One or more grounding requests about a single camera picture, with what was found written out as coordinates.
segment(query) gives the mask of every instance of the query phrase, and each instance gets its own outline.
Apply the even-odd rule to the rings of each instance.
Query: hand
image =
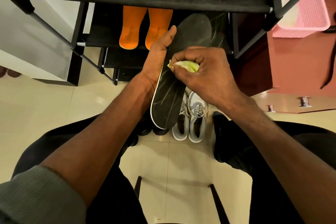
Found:
[[[171,44],[176,34],[176,26],[172,26],[160,39],[154,42],[148,53],[141,73],[149,80],[153,88],[153,94],[159,80],[163,63],[165,61],[167,47]]]
[[[199,64],[196,73],[190,73],[177,61],[190,60]],[[230,70],[225,51],[221,48],[192,47],[174,54],[171,71],[189,89],[204,101],[220,108],[227,108],[243,95]]]

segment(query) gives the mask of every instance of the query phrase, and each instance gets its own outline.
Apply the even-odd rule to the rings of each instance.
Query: person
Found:
[[[173,26],[153,43],[143,70],[101,115],[52,130],[22,154],[12,180],[0,185],[0,223],[147,223],[118,166],[151,103],[175,33]],[[198,72],[174,65],[181,60],[197,62]],[[252,175],[250,223],[335,222],[332,132],[308,131],[326,138],[318,140],[323,147],[306,140],[320,157],[304,147],[239,90],[221,48],[189,48],[176,53],[171,63],[179,80],[232,120],[214,114],[214,155]],[[292,125],[285,129],[295,130]],[[300,129],[298,135],[307,131]]]

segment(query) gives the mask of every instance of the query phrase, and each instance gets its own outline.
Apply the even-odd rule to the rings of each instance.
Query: white item in basket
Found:
[[[282,7],[287,4],[289,0],[281,0]],[[279,26],[288,28],[288,27],[295,27],[297,18],[299,17],[299,5],[294,5],[278,22]]]

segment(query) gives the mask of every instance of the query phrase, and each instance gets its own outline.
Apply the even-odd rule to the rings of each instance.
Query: person's right hand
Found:
[[[199,64],[196,73],[190,73],[177,61],[190,60]],[[192,47],[174,54],[171,71],[189,89],[205,102],[218,108],[230,107],[242,95],[233,78],[230,65],[222,48]]]

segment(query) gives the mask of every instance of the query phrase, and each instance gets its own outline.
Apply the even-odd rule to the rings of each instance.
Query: metal knob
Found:
[[[267,107],[268,107],[268,112],[275,112],[273,105],[267,105]]]
[[[312,107],[309,105],[309,97],[299,97],[301,105],[299,107]]]

